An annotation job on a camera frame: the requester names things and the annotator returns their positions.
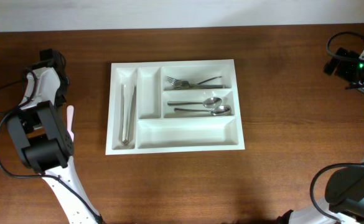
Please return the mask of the white cutlery tray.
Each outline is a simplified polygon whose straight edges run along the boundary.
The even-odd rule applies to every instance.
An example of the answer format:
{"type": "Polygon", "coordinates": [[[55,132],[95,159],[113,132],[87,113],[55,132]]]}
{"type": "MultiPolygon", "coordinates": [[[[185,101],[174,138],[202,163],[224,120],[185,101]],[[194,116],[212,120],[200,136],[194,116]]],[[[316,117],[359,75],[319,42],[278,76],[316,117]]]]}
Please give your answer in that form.
{"type": "Polygon", "coordinates": [[[229,60],[113,63],[111,65],[106,155],[163,152],[243,150],[235,63],[229,60]],[[173,90],[166,76],[190,83],[222,76],[203,85],[217,89],[173,90]],[[136,86],[129,144],[121,143],[123,85],[136,86]],[[210,110],[202,105],[169,106],[168,101],[203,101],[219,97],[231,107],[227,116],[174,111],[175,108],[210,110]]]}

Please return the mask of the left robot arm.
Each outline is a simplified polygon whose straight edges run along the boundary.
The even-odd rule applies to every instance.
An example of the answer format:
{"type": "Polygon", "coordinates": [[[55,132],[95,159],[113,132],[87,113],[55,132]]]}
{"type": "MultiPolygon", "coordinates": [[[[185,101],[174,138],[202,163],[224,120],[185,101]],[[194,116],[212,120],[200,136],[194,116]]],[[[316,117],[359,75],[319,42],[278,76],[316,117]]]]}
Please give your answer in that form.
{"type": "Polygon", "coordinates": [[[24,96],[6,116],[7,131],[22,164],[34,171],[31,178],[46,182],[69,223],[103,223],[78,178],[73,137],[61,115],[70,84],[65,57],[54,49],[39,57],[23,73],[24,96]]]}

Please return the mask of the fork black handle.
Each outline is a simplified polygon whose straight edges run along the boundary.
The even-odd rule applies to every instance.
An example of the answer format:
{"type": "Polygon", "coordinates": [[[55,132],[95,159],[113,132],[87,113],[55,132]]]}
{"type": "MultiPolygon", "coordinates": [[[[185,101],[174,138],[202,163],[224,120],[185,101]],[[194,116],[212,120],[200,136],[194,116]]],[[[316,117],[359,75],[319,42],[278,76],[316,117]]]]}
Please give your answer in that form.
{"type": "Polygon", "coordinates": [[[217,78],[221,78],[221,77],[222,77],[222,76],[216,76],[216,77],[212,77],[212,78],[206,79],[206,80],[204,80],[204,81],[201,81],[201,82],[198,82],[198,83],[192,83],[192,84],[202,85],[202,84],[204,84],[204,83],[206,83],[206,82],[210,82],[210,81],[212,81],[212,80],[216,80],[217,78]]]}

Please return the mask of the large spoon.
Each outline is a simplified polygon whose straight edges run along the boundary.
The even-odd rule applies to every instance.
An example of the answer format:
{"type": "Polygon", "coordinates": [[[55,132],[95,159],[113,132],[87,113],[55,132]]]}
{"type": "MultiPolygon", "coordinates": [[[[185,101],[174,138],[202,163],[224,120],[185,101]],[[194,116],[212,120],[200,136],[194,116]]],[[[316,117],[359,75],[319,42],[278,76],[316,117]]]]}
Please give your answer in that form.
{"type": "Polygon", "coordinates": [[[231,113],[231,107],[227,105],[221,105],[212,108],[210,110],[192,110],[192,109],[175,108],[174,111],[209,113],[212,116],[227,116],[231,113]]]}
{"type": "Polygon", "coordinates": [[[210,97],[203,101],[168,101],[169,106],[183,106],[183,105],[202,105],[205,108],[215,108],[222,104],[223,100],[219,97],[210,97]]]}

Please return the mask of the metal tweezers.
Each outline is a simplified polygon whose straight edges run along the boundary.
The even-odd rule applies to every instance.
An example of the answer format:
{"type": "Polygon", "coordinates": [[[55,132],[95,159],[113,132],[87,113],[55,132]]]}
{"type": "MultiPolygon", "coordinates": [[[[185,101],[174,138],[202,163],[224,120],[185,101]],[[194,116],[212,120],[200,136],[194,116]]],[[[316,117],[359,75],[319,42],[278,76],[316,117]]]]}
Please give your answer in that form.
{"type": "Polygon", "coordinates": [[[121,143],[126,146],[129,144],[131,117],[133,115],[134,97],[136,93],[136,86],[123,85],[122,97],[123,97],[123,123],[122,123],[122,135],[121,143]]]}

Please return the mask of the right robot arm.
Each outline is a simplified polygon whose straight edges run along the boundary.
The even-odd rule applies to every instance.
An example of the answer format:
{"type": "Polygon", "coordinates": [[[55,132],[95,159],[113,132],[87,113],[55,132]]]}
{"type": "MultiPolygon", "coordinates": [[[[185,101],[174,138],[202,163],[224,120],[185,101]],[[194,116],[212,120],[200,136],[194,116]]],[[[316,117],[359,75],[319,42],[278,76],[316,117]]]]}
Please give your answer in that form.
{"type": "MultiPolygon", "coordinates": [[[[364,51],[343,48],[325,64],[324,73],[348,81],[350,88],[364,89],[364,51]]],[[[312,179],[309,196],[312,205],[290,210],[277,223],[364,223],[364,158],[360,163],[332,164],[312,179]]]]}

